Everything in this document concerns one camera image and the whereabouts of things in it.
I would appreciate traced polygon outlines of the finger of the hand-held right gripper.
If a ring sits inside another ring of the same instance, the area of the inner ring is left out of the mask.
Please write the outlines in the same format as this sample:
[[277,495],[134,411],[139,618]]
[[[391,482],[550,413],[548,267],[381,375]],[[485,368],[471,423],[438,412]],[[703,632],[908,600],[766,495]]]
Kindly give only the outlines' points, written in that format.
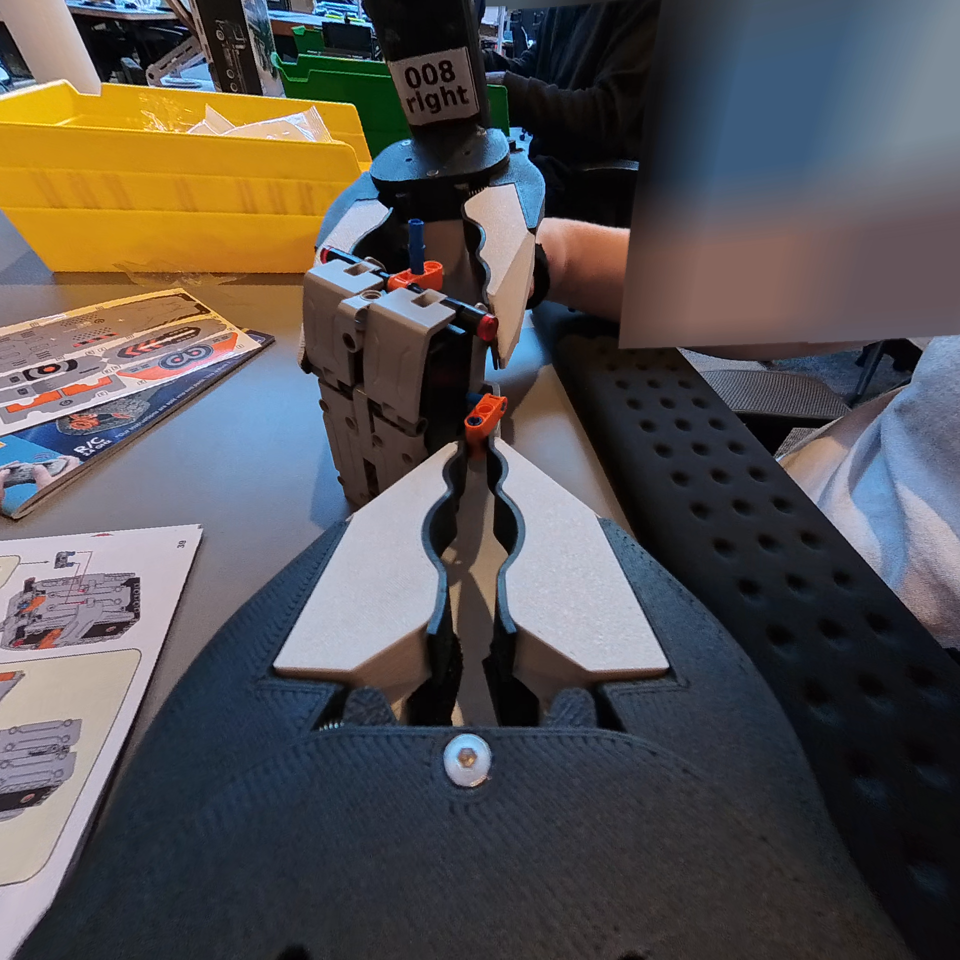
[[321,250],[334,248],[351,253],[354,246],[367,234],[378,229],[391,210],[378,200],[355,200],[342,216],[333,222],[333,209],[325,216],[317,243],[317,264],[321,264]]
[[487,186],[465,202],[463,215],[481,232],[475,258],[483,271],[482,298],[498,320],[498,366],[506,367],[522,331],[534,272],[535,234],[527,227],[514,185]]

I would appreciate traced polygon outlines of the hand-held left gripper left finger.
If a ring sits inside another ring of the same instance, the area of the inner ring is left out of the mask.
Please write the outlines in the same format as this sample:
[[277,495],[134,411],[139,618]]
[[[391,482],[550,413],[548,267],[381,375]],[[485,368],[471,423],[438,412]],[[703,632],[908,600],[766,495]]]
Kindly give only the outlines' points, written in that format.
[[409,722],[450,722],[462,652],[442,555],[461,496],[451,442],[357,510],[273,669],[407,699]]

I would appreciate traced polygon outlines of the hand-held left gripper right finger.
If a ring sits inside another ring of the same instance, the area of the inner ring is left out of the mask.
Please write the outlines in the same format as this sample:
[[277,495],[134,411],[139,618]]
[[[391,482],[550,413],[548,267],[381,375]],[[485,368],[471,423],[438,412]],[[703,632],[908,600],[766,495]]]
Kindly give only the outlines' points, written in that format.
[[539,716],[561,690],[666,675],[600,517],[500,438],[486,466],[507,554],[486,658],[496,715]]

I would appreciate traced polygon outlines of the grey brick robot assembly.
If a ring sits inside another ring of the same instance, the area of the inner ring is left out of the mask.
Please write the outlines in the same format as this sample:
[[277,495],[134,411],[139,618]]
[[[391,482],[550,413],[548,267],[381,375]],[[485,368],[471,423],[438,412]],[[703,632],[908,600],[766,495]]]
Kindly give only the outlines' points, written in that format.
[[342,250],[354,261],[316,259],[305,275],[302,366],[318,378],[334,466],[355,507],[459,441],[469,395],[482,390],[487,346],[442,303],[481,299],[464,227],[426,224],[441,293],[388,291],[387,277],[409,256],[406,227],[386,220]]

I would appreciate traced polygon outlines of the small grey panel orange connector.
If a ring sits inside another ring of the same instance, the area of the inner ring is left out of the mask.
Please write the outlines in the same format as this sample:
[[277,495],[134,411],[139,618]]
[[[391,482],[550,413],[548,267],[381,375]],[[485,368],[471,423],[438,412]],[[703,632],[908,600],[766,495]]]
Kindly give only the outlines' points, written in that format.
[[486,456],[490,440],[506,413],[508,399],[493,392],[468,396],[476,401],[463,420],[464,443],[468,458],[478,460]]

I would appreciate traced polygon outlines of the person's right forearm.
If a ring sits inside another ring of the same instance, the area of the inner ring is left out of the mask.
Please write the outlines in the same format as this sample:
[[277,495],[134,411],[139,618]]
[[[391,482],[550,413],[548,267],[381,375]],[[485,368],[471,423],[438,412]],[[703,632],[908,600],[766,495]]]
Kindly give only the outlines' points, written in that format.
[[619,322],[630,235],[628,227],[543,219],[536,241],[549,277],[544,299]]

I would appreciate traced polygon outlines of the grey desk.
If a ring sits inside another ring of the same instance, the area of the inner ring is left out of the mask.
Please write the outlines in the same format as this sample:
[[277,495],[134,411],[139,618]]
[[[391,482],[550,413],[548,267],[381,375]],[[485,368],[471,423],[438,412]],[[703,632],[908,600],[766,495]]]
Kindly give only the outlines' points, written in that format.
[[532,770],[593,772],[623,737],[493,728],[510,776],[454,786],[460,728],[344,724],[354,700],[272,662],[349,511],[314,378],[296,367],[302,278],[202,284],[275,344],[120,452],[81,470],[8,540],[172,525],[202,546],[123,762],[45,916],[2,936],[21,958],[649,958],[631,911],[595,890],[584,821],[534,823]]

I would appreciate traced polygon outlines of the green plastic bin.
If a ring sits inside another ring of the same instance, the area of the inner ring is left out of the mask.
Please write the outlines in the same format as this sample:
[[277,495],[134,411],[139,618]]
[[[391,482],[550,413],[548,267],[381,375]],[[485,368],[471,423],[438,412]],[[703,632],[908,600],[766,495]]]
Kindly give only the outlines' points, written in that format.
[[272,59],[288,97],[353,105],[373,157],[454,121],[486,119],[510,134],[506,90],[483,89],[474,29],[411,17],[383,30],[380,40],[383,61],[307,51],[293,62]]

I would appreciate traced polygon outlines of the clear plastic bag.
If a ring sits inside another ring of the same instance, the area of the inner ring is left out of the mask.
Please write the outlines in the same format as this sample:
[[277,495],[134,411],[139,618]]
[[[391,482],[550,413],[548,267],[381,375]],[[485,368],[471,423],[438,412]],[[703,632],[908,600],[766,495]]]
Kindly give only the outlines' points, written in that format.
[[203,119],[191,126],[186,133],[196,136],[284,142],[334,142],[334,138],[315,106],[299,113],[235,126],[226,117],[207,105]]

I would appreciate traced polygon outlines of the black perforated plastic panel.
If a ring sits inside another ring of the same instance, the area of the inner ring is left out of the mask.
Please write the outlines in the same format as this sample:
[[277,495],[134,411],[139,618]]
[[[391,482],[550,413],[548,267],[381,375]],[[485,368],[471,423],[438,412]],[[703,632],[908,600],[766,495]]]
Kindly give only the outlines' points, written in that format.
[[633,531],[774,691],[907,944],[958,958],[957,663],[678,350],[611,334],[551,353]]

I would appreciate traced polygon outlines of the yellow plastic bin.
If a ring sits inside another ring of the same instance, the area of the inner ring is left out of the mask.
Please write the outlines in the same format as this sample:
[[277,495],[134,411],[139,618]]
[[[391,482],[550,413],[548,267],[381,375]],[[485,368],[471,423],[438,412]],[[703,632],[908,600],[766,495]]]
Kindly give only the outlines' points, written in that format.
[[[331,143],[188,132],[311,108]],[[54,272],[301,274],[371,163],[351,103],[59,80],[3,95],[1,120],[2,210]]]

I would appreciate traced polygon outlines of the black product box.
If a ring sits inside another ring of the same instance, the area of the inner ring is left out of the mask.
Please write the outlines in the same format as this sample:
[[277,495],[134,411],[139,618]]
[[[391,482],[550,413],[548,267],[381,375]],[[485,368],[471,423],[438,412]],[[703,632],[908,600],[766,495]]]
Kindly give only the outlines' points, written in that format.
[[191,1],[196,34],[216,90],[285,96],[267,2]]

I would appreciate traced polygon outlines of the open instruction booklet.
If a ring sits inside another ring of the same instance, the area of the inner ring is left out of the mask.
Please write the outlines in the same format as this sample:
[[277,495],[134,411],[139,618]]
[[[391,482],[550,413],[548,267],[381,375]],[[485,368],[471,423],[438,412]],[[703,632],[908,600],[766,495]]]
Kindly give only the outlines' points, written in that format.
[[87,833],[201,538],[194,524],[2,541],[2,958]]

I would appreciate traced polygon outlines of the blue manual booklet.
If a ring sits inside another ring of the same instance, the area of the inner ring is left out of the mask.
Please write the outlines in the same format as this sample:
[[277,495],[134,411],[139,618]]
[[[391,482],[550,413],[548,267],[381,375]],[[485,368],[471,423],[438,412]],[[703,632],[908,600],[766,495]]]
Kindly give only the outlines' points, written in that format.
[[27,516],[42,498],[72,482],[74,471],[104,461],[275,342],[271,334],[244,331],[256,343],[249,352],[3,437],[2,516],[15,521]]

